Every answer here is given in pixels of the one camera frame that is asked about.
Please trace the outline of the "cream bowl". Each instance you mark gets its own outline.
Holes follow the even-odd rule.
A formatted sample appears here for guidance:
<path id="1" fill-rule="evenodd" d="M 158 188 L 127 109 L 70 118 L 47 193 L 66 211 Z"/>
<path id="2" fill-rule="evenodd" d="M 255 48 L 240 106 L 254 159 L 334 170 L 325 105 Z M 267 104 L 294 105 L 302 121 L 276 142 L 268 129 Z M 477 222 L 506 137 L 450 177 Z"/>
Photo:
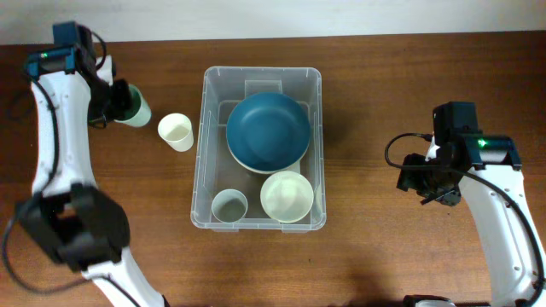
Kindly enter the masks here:
<path id="1" fill-rule="evenodd" d="M 295 145 L 228 145 L 231 156 L 239 165 L 258 174 L 288 170 L 302 160 L 308 148 L 309 146 L 301 148 Z"/>

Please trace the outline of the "dark blue bowl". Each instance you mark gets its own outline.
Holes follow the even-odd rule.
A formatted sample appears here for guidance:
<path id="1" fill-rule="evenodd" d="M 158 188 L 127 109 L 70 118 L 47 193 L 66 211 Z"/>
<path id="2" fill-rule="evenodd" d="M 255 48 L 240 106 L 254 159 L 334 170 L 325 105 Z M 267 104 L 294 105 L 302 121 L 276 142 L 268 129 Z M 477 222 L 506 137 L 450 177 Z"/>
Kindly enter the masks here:
<path id="1" fill-rule="evenodd" d="M 305 110 L 292 98 L 258 93 L 241 101 L 228 117 L 228 145 L 310 146 L 311 124 Z"/>

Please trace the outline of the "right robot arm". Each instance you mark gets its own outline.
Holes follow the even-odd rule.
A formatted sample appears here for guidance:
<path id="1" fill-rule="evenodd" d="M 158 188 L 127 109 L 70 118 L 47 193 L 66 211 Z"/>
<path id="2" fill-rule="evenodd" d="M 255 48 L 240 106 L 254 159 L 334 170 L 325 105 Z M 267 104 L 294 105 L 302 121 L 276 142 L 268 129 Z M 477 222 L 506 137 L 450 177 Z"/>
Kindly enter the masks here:
<path id="1" fill-rule="evenodd" d="M 491 279 L 491 305 L 545 304 L 545 251 L 526 201 L 519 155 L 506 136 L 422 135 L 427 154 L 409 154 L 396 167 L 397 187 L 422 203 L 471 211 Z"/>

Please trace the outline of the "cream cup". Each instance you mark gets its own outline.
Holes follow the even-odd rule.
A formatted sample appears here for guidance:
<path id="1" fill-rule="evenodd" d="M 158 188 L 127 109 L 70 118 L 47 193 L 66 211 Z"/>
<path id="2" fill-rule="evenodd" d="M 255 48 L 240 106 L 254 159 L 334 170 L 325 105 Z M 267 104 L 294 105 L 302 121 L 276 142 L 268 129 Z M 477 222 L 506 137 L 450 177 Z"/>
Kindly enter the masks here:
<path id="1" fill-rule="evenodd" d="M 158 124 L 158 134 L 172 149 L 189 151 L 194 145 L 193 128 L 190 119 L 181 113 L 167 114 Z"/>

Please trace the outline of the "white small bowl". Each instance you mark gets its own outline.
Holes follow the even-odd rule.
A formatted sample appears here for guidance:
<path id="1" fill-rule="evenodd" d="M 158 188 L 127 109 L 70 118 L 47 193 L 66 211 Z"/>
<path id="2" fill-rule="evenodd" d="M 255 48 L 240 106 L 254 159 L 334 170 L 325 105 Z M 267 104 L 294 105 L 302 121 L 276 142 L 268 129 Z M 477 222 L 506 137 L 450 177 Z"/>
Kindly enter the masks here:
<path id="1" fill-rule="evenodd" d="M 269 176 L 260 189 L 264 212 L 280 223 L 295 223 L 303 219 L 314 202 L 310 182 L 294 171 L 279 171 Z"/>

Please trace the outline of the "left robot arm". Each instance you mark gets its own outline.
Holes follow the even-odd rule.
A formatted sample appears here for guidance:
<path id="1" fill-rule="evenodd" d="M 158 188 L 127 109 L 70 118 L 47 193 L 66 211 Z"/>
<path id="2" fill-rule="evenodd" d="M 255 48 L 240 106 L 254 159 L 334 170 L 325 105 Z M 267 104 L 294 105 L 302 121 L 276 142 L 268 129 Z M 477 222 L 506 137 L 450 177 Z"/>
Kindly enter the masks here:
<path id="1" fill-rule="evenodd" d="M 38 111 L 38 167 L 32 197 L 14 220 L 56 264 L 92 281 L 114 306 L 166 306 L 129 248 L 123 208 L 99 190 L 90 163 L 89 127 L 106 127 L 132 105 L 112 60 L 78 44 L 29 55 L 25 64 Z"/>

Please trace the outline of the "mint green cup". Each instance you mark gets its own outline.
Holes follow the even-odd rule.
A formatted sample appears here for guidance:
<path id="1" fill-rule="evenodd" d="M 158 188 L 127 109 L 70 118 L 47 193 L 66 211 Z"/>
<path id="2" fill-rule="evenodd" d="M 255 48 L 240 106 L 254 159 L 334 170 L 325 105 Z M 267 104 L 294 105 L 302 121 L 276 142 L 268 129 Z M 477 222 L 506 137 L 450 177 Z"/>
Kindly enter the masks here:
<path id="1" fill-rule="evenodd" d="M 151 109 L 141 91 L 134 84 L 129 84 L 129 91 L 131 108 L 123 115 L 122 119 L 115 119 L 115 122 L 131 127 L 143 127 L 152 117 Z"/>

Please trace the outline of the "grey cup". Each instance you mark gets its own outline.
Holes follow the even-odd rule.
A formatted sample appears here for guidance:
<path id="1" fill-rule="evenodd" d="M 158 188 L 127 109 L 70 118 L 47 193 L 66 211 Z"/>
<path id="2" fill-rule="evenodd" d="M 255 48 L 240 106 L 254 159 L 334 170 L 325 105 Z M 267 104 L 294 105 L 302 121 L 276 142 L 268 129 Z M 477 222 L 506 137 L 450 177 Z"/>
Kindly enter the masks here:
<path id="1" fill-rule="evenodd" d="M 247 213 L 246 196 L 236 189 L 220 191 L 212 200 L 212 215 L 222 223 L 235 223 Z"/>

